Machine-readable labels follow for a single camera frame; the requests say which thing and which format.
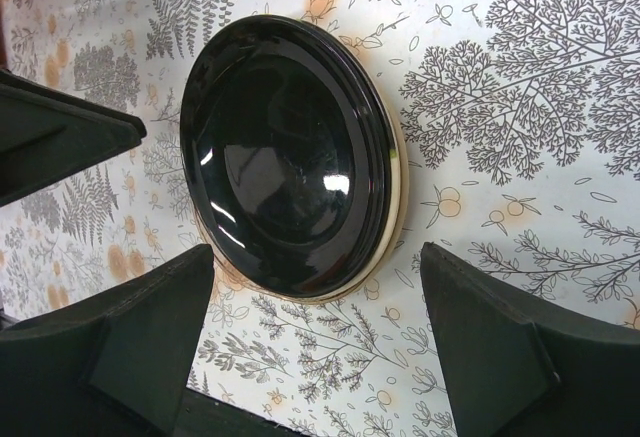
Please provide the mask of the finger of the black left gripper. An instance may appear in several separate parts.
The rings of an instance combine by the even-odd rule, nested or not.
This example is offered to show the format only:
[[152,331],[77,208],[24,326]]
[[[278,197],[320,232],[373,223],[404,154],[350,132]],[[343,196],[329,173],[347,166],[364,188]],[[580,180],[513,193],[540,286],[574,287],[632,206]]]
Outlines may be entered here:
[[141,144],[141,119],[1,71],[1,204]]

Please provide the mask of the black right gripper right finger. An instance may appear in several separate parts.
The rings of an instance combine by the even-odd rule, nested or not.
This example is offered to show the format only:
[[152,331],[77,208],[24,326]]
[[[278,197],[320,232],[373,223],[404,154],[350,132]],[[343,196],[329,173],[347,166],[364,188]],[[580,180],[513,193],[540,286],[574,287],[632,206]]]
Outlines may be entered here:
[[461,436],[636,436],[639,333],[425,243],[420,273]]

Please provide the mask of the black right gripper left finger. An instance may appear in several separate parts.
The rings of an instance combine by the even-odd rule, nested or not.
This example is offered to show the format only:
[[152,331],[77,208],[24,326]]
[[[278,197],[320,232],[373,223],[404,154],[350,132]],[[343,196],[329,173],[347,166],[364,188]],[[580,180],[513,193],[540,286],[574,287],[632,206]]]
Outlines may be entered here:
[[214,281],[199,244],[1,332],[4,436],[169,436]]

